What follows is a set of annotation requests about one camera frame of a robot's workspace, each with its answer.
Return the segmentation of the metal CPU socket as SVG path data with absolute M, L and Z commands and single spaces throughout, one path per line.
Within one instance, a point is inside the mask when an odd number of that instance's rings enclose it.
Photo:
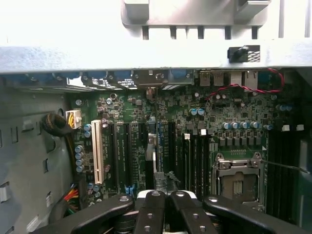
M 259 151 L 243 158 L 216 153 L 211 176 L 212 194 L 265 211 L 265 169 Z

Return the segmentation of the black expansion slot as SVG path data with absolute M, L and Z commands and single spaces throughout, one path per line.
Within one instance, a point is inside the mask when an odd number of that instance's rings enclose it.
M 119 190 L 119 169 L 118 169 L 118 154 L 117 154 L 117 128 L 114 123 L 110 124 L 111 148 L 114 166 L 114 179 L 116 190 Z
M 125 185 L 126 188 L 132 187 L 133 184 L 133 157 L 132 157 L 132 140 L 131 126 L 129 123 L 124 123 L 124 159 L 125 159 Z

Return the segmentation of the blue expansion slot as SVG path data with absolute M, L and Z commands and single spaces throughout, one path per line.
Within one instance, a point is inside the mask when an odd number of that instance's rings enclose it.
M 163 134 L 162 123 L 158 123 L 158 152 L 159 152 L 159 171 L 163 172 Z

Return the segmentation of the white expansion slot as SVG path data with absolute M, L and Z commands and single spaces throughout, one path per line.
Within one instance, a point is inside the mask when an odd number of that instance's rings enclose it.
M 95 184 L 103 184 L 105 176 L 101 120 L 92 120 L 91 127 Z

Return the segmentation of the green motherboard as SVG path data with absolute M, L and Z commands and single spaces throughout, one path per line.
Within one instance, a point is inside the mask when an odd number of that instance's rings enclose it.
M 73 130 L 76 170 L 85 175 L 82 196 L 91 206 L 116 194 L 131 196 L 145 186 L 146 140 L 143 92 L 93 92 L 71 94 L 72 110 L 80 110 L 82 125 Z M 248 93 L 232 88 L 213 94 L 207 88 L 185 87 L 159 92 L 159 122 L 163 134 L 163 172 L 168 177 L 168 193 L 189 190 L 202 199 L 211 193 L 212 164 L 216 153 L 225 157 L 252 156 L 296 166 L 293 146 L 301 124 L 296 91 L 276 94 Z M 101 120 L 104 156 L 103 184 L 95 184 L 92 120 Z M 110 124 L 117 128 L 119 190 L 116 190 L 111 148 Z M 124 123 L 131 126 L 133 184 L 125 185 Z M 265 169 L 265 211 L 284 212 L 293 198 L 296 171 L 263 163 Z

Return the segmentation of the socket locking lever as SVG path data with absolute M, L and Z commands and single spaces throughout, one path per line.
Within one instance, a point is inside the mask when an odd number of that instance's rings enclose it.
M 300 167 L 295 167 L 295 166 L 285 165 L 285 164 L 281 164 L 281 163 L 271 162 L 271 161 L 267 161 L 267 160 L 263 160 L 263 159 L 261 159 L 260 161 L 263 163 L 266 163 L 266 164 L 274 165 L 274 166 L 279 166 L 279 167 L 283 167 L 283 168 L 287 168 L 287 169 L 297 170 L 297 171 L 300 171 L 300 172 L 303 172 L 303 173 L 306 173 L 309 175 L 312 174 L 311 172 L 309 172 L 303 168 L 300 168 Z

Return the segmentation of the white power connector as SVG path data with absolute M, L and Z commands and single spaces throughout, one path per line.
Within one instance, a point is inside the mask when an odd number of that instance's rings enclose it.
M 79 129 L 82 125 L 80 110 L 70 110 L 65 112 L 66 122 L 72 129 Z

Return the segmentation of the grey power supply unit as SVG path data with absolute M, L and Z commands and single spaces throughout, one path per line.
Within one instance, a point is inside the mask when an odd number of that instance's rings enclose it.
M 0 234 L 28 234 L 48 223 L 72 182 L 66 144 L 41 120 L 63 114 L 61 94 L 0 89 Z

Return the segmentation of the open black PC case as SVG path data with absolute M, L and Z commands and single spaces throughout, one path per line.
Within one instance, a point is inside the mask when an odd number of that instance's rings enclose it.
M 0 74 L 130 68 L 229 67 L 226 51 L 261 48 L 260 67 L 312 74 L 312 0 L 271 0 L 258 30 L 168 26 L 145 32 L 121 20 L 121 0 L 0 0 Z

